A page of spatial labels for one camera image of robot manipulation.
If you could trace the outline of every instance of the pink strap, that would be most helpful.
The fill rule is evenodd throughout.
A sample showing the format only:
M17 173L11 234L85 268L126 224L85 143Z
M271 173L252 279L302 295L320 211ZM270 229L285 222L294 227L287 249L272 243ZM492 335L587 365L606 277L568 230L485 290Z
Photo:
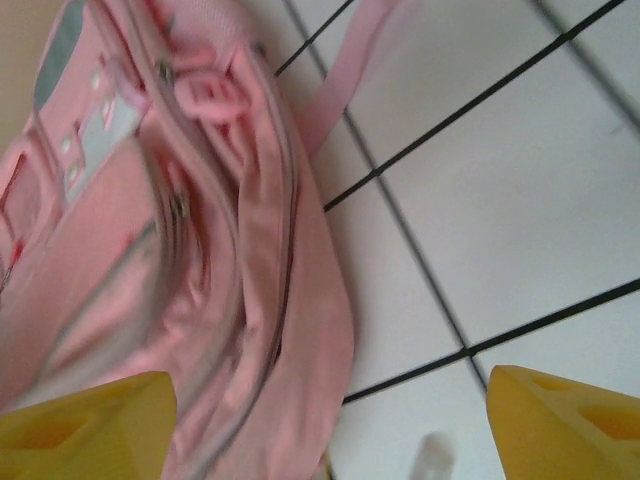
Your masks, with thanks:
M387 20L403 0L361 0L327 78L298 118L309 155L322 146L358 90Z

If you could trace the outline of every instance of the small white object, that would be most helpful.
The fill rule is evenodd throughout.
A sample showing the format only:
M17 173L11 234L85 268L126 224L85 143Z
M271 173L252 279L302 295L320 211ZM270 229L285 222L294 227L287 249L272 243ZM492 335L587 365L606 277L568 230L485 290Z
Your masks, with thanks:
M100 107L100 113L102 114L103 120L106 120L109 116L109 111L111 110L111 100L108 98L102 102L102 106Z
M67 135L66 137L64 137L64 139L62 139L60 150L63 154L69 153L69 150L71 150L71 135Z
M113 148L135 132L142 121L140 110L129 105L117 91L115 96L109 97L105 103L109 110L108 128L107 119L102 116L103 105L99 103L97 108L92 109L89 118L85 119L83 128L78 133L80 152L78 157L73 159L78 160L77 178L71 181L69 168L64 174L67 204L73 202L87 181L109 157Z
M420 442L410 480L451 480L455 454L453 440L444 432L433 432Z
M76 178L78 178L78 173L80 173L80 164L75 161L69 167L69 173L67 173L67 178L69 179L69 183L73 183Z
M100 88L100 72L94 72L91 75L91 90L94 92Z

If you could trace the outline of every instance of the pink fabric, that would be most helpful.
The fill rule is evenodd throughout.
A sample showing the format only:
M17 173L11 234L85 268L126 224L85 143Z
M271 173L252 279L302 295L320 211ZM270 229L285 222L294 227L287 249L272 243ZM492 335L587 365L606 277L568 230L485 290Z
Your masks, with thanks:
M312 476L349 380L352 315L256 41L233 0L85 2L59 84L0 170L0 260L15 263L0 408L164 370L178 400L165 479ZM116 95L143 118L67 204L88 117ZM28 238L7 212L31 207L12 202L38 207Z
M322 146L351 102L375 54L385 23L403 1L360 1L324 84L298 118L302 143L310 155Z

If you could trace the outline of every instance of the black grout line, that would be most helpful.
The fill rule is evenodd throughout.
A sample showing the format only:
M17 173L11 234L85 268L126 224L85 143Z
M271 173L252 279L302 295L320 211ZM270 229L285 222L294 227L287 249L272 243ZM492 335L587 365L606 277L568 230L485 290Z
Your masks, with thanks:
M558 13L544 0L529 0L533 9L542 17L546 23L558 34L563 34L567 28ZM567 44L569 50L576 58L580 66L591 75L592 79L600 88L614 107L633 127L636 135L640 135L640 116L632 105L625 99L624 90L617 85L616 81L607 74L606 69L598 64L588 48L583 47L577 39L571 39Z
M313 42L315 42L318 37L320 35L322 35L322 32L324 32L327 28L329 28L329 26L340 16L342 15L342 13L349 8L349 6L354 2L355 0L346 0L342 5L340 5L340 7L333 13L333 15L331 15L322 25L320 25L320 28L318 28L318 30L315 31L315 33L313 35L311 35L310 37L306 37L304 39L304 43L300 46L300 48L298 48L298 50L296 50L293 55L291 55L286 62L284 62L280 68L278 68L278 70L276 70L276 77L279 77L280 75L282 75L284 73L284 71L289 68L291 66L291 64L293 62L296 61L296 59L302 55L302 53L307 49L307 47L311 46L313 44Z
M374 393L379 393L383 390L395 387L401 383L405 383L409 380L421 377L423 375L426 375L427 373L433 372L434 370L439 370L441 368L447 367L452 363L459 362L460 360L465 359L467 356L468 353L464 349L462 349L456 353L447 355L446 357L439 358L438 360L428 363L427 365L415 368L401 375L398 375L397 377L385 380L384 382L377 383L375 385L372 385L371 387L365 388L364 390L360 390L359 392L352 393L351 395L347 396L347 398L345 398L344 405L348 405L349 403L353 403L356 400L361 400L363 398L369 397Z
M555 323L561 322L568 318L574 317L580 313L584 313L588 310L592 310L596 307L601 307L609 302L619 300L627 295L631 295L640 291L640 278L636 280L632 280L631 282L625 283L618 287L612 288L604 293L599 295L595 295L581 302L575 303L569 307L563 308L562 310L558 310L554 313L546 315L538 320L534 320L526 325L522 325L520 327L509 330L508 332L502 333L500 335L496 335L492 338L484 340L476 345L472 345L469 347L468 351L460 350L459 352L453 353L446 357L442 357L435 362L431 362L427 365L423 365L419 368L411 370L409 372L403 373L402 375L398 375L389 380L385 380L384 382L378 383L371 387L368 387L364 390L356 392L352 395L349 395L344 404L353 403L356 400L361 400L365 397L373 395L375 393L379 393L383 390L387 390L389 388L395 387L401 383L408 382L417 377L430 373L434 370L438 370L440 368L447 367L457 361L462 360L465 356L476 356L482 352L490 350L492 348L498 347L507 342L511 342L518 338L522 338L530 333L538 331L542 328L548 327Z
M349 187L347 190L342 192L336 198L331 200L329 203L327 203L325 205L325 211L329 211L329 210L335 208L337 205L339 205L343 201L345 201L347 198L349 198L355 192L360 190L362 187L364 187L371 180L373 180L374 178L379 177L380 175L382 175L389 168L394 166L396 163L398 163L400 160L404 159L409 154L413 153L415 150L417 150L419 147L421 147L427 141L431 140L431 138L435 137L438 133L443 131L445 128L451 126L453 123L455 123L458 120L460 120L460 118L462 118L465 114L469 113L471 110L473 110L478 105L483 103L489 97L491 97L492 95L494 95L498 91L502 90L504 87L506 87L508 84L513 82L520 75L522 75L523 73L527 72L529 69L531 69L536 64L538 64L540 61L542 61L544 58L546 58L547 56L549 56L550 54L552 54L553 52L558 50L560 47L562 47L563 45L568 43L570 40L574 39L576 36L578 36L584 30L586 30L591 25L593 25L595 22L597 22L602 17L604 17L607 13L611 12L614 8L616 8L617 6L622 4L624 1L625 0L611 0L611 1L607 2L605 5L603 5L598 10L593 12L587 18L585 18L580 23L575 25L571 30L569 30L566 33L561 34L553 42L551 42L549 45L544 47L538 53L536 53L531 58L526 60L524 63L522 63L516 69L514 69L513 71L511 71L510 73L508 73L507 75L502 77L500 80L498 80L492 86L487 88L480 95L478 95L473 100L468 102L466 105L464 105L463 107L461 107L460 109L458 109L457 111L452 113L449 117L447 117L442 122L437 124L431 130L429 130L428 132L426 132L425 134L420 136L418 139L414 140L411 144L409 144L408 146L406 146L405 148L400 150L398 153L396 153L389 160L387 160L386 162L381 164L379 167L375 168L373 171L369 172L364 178L360 179L358 182L353 184L351 187Z
M296 28L298 28L300 33L306 38L308 35L308 32L304 25L304 21L300 18L300 14L297 11L296 7L291 3L291 0L283 0L283 2L285 4L285 7L289 15L291 16L293 22L295 23ZM327 66L324 63L315 45L309 46L309 53L311 54L313 61L316 64L322 76L326 77L328 73ZM369 145L364 139L362 132L356 125L348 109L345 111L343 117L346 121L347 127L354 141L358 146L358 149L360 150L360 153L362 154L362 157L367 163L367 166L369 167L369 169L373 171L376 168L376 164L373 160L373 154L371 153L371 149L369 148ZM445 297L442 286L436 279L433 269L427 262L427 259L424 256L424 253L422 252L422 249L420 248L418 241L416 240L415 236L413 235L413 232L409 228L409 225L407 224L407 221L404 218L400 207L398 206L398 202L396 201L393 193L391 192L391 189L388 187L384 178L377 177L376 183L378 184L378 188L380 189L380 192L383 198L385 199L385 202L388 208L391 210L395 223L397 224L402 236L404 237L404 240L407 242L409 246L409 250L415 262L418 264L418 267L422 273L423 278L425 279L427 285L431 289L431 292L433 293L444 318L447 320L449 328L451 329L452 333L456 337L459 346L466 351L469 343L462 330L462 327L460 326L460 322L456 318L456 315L453 313L453 309L449 304L449 301ZM480 367L477 365L476 360L472 356L468 356L468 360L469 360L469 363L471 364L471 368L475 372L478 385L480 386L482 392L486 393L487 379L485 378L484 373L482 372Z
M488 340L484 340L483 342L469 347L469 353L471 355L477 355L480 352L484 352L503 343L510 342L511 340L522 337L523 335L527 335L536 330L540 330L541 328L548 327L550 325L553 325L554 323L566 320L567 318L574 317L575 315L584 313L593 308L600 307L605 303L609 303L613 300L618 300L639 290L640 279L633 280L629 283L625 283L624 285L612 288L611 290L608 290L604 293L601 293L594 297L590 297L569 307L563 308L562 310L558 310L557 312L554 312L550 315L546 315L542 318L539 318L538 320L534 320L533 322L527 323L526 325L514 328L513 330L502 333Z

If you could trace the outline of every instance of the backpack pocket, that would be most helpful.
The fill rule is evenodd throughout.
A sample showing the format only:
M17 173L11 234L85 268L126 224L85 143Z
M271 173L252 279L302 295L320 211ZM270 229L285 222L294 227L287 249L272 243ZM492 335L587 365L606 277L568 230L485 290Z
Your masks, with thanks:
M67 204L136 131L148 102L124 39L97 0L70 1L42 58L34 120Z
M20 406L73 391L143 341L180 263L184 219L176 205L135 137L107 156L38 249L31 274L11 285L0 342L20 362L0 366L0 405L33 382Z

